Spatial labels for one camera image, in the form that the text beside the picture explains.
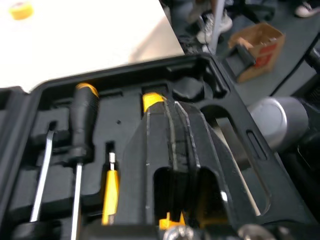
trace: screwdriver shaft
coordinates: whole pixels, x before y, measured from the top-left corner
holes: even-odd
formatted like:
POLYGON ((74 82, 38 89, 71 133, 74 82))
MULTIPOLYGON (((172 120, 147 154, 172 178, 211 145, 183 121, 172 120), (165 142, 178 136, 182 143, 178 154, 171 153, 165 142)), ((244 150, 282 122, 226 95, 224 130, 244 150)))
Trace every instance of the screwdriver shaft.
POLYGON ((36 188, 35 199, 34 199, 34 204, 32 207, 30 222, 36 222, 39 220, 41 201, 42 201, 42 197, 44 194, 46 178, 48 175, 50 158, 51 158, 51 154, 52 154, 53 137, 54 137, 54 132, 49 130, 47 133, 47 136, 46 136, 43 164, 42 164, 42 168, 41 168, 41 172, 40 172, 38 186, 36 188))
POLYGON ((81 223, 81 208, 80 208, 80 193, 81 193, 81 178, 82 178, 82 163, 76 165, 75 172, 75 188, 74 200, 72 209, 72 227, 71 227, 71 240, 78 240, 78 231, 81 223))

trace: black tool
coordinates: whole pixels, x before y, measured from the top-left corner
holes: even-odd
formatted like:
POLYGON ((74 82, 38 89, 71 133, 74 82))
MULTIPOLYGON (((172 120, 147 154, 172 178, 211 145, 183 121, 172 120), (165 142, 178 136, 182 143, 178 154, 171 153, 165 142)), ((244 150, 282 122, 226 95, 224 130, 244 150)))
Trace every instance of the black tool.
POLYGON ((53 235, 53 225, 51 222, 39 221, 42 197, 44 194, 46 178, 52 154, 54 132, 49 130, 46 135, 46 145, 44 151, 43 164, 36 188, 34 204, 32 207, 30 221, 20 224, 12 235, 13 240, 43 240, 50 239, 53 235))
POLYGON ((97 118, 98 100, 98 92, 93 86, 80 83, 76 86, 69 112, 72 137, 69 160, 76 165, 71 240, 77 240, 79 237, 82 169, 85 163, 93 159, 91 142, 97 118))

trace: white table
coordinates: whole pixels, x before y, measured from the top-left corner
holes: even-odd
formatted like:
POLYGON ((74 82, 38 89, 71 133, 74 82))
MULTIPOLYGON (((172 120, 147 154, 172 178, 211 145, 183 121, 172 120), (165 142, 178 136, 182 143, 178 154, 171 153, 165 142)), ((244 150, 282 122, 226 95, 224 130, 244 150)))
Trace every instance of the white table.
POLYGON ((13 20, 0 1, 0 88, 183 55, 158 0, 31 0, 13 20))

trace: yellow tip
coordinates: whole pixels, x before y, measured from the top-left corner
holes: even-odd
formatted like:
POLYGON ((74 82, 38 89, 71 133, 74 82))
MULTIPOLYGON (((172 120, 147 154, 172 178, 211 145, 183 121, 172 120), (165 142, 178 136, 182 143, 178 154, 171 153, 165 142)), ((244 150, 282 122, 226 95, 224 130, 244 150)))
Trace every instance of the yellow tip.
POLYGON ((34 9, 29 2, 18 2, 10 8, 9 12, 13 19, 22 20, 30 17, 34 13, 34 9))
POLYGON ((85 82, 79 83, 75 88, 76 89, 90 88, 91 92, 97 97, 99 97, 97 89, 94 86, 90 85, 89 83, 85 83, 85 82))
POLYGON ((171 227, 175 227, 175 226, 185 226, 186 223, 185 223, 185 219, 184 219, 184 216, 181 212, 181 215, 180 215, 180 221, 179 222, 176 222, 176 221, 171 221, 170 220, 170 213, 167 212, 166 213, 166 219, 160 219, 159 220, 159 228, 161 230, 167 230, 171 227))
POLYGON ((146 93, 142 96, 143 101, 143 112, 145 113, 149 107, 153 104, 163 102, 164 99, 161 95, 155 92, 146 93))

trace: yellow screwdriver handle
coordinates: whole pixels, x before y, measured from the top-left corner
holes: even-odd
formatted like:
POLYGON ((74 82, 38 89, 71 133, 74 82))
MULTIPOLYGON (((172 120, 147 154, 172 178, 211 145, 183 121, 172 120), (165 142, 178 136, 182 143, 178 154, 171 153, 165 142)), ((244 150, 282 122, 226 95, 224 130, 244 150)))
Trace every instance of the yellow screwdriver handle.
POLYGON ((114 223, 118 205, 118 194, 118 172, 115 170, 109 170, 106 174, 105 196, 102 211, 102 225, 111 225, 114 223))

